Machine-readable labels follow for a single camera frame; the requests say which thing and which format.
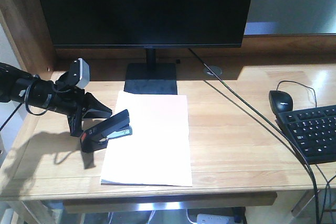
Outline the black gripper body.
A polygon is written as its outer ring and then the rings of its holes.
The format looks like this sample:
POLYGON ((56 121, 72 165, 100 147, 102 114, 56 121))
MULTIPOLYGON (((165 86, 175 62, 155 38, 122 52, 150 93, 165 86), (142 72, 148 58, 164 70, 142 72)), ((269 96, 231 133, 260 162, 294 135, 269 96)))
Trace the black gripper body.
POLYGON ((64 115, 73 115, 81 111, 87 104, 87 93, 84 89, 74 88, 68 92, 57 92, 52 95, 47 109, 64 115))

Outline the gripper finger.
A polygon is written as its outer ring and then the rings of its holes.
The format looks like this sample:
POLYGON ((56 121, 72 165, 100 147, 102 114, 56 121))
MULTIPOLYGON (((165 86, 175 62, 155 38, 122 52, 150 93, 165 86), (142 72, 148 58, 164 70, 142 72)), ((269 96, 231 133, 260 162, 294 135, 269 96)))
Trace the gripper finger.
POLYGON ((112 110, 89 92, 84 95, 83 102, 83 118, 109 118, 112 115, 112 110))
POLYGON ((67 116, 70 135, 80 137, 83 133, 82 130, 82 107, 76 108, 75 112, 67 116))

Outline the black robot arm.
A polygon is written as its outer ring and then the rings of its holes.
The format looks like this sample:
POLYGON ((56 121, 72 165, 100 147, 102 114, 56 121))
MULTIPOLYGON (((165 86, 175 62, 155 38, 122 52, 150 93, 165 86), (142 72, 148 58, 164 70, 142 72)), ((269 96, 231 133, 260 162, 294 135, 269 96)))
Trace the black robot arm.
POLYGON ((1 63, 1 102, 16 101, 26 107, 43 109, 41 116, 53 111, 67 116, 70 135, 80 136, 83 119, 107 119, 112 110, 99 102, 85 86, 90 82, 90 67, 82 59, 72 62, 58 80, 43 80, 6 63, 1 63))

